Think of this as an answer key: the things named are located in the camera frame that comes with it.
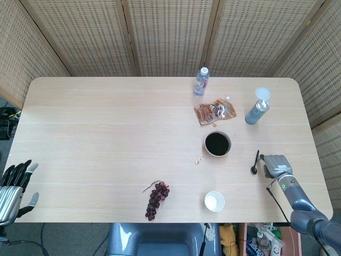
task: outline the grape stem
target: grape stem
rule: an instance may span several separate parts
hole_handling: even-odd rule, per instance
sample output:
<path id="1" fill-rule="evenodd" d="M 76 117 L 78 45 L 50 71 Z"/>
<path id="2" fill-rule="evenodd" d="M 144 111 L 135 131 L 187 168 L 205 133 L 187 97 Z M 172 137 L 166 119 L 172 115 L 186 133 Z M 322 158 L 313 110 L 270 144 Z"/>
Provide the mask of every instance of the grape stem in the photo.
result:
<path id="1" fill-rule="evenodd" d="M 162 180 L 156 180 L 154 181 L 148 188 L 146 188 L 142 193 L 144 193 L 147 189 L 150 189 L 151 186 L 153 186 L 156 182 L 162 182 Z"/>

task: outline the wooden table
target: wooden table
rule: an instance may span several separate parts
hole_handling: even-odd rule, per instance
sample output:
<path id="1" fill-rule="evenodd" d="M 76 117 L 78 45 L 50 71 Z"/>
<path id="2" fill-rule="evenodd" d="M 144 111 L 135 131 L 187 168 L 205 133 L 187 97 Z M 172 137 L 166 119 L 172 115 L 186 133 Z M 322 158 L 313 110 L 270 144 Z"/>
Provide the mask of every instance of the wooden table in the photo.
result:
<path id="1" fill-rule="evenodd" d="M 7 167 L 39 163 L 24 194 L 37 207 L 17 222 L 146 222 L 155 180 L 170 194 L 155 222 L 283 222 L 265 190 L 271 182 L 250 167 L 257 150 L 284 154 L 294 175 L 327 217 L 332 208 L 298 84 L 289 78 L 210 78 L 204 97 L 192 95 L 188 77 L 50 77 L 31 83 Z M 270 110 L 251 126 L 244 116 L 255 90 L 271 90 Z M 237 117 L 200 126 L 193 106 L 229 96 Z M 203 148 L 207 133 L 232 141 L 227 157 Z M 225 197 L 210 212 L 204 196 Z M 291 208 L 276 183 L 285 213 Z"/>

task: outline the dark liquid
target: dark liquid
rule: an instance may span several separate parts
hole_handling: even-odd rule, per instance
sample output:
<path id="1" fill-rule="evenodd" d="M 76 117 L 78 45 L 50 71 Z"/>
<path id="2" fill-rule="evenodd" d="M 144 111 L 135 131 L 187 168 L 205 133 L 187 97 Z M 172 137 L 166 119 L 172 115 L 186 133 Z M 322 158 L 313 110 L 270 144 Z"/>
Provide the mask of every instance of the dark liquid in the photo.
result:
<path id="1" fill-rule="evenodd" d="M 215 156 L 223 156 L 229 151 L 228 139 L 217 132 L 211 133 L 205 140 L 207 150 Z"/>

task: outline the grapes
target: grapes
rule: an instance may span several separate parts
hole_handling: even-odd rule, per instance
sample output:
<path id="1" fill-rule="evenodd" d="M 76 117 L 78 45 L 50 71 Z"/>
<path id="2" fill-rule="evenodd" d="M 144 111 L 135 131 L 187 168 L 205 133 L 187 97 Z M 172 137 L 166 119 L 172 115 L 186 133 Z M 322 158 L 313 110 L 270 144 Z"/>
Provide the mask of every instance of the grapes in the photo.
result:
<path id="1" fill-rule="evenodd" d="M 149 221 L 155 219 L 156 209 L 160 207 L 160 201 L 164 201 L 168 196 L 168 187 L 169 186 L 167 186 L 163 181 L 155 184 L 155 189 L 152 190 L 149 196 L 149 203 L 145 214 Z"/>

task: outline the snack bag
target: snack bag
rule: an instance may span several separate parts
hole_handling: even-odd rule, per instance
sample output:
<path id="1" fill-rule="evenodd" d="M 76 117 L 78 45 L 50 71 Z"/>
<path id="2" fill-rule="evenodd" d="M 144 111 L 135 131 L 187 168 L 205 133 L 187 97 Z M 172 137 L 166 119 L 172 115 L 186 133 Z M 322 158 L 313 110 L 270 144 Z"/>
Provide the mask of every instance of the snack bag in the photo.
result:
<path id="1" fill-rule="evenodd" d="M 194 108 L 200 124 L 211 124 L 216 120 L 236 117 L 234 107 L 227 100 L 218 99 L 212 104 L 199 104 Z"/>

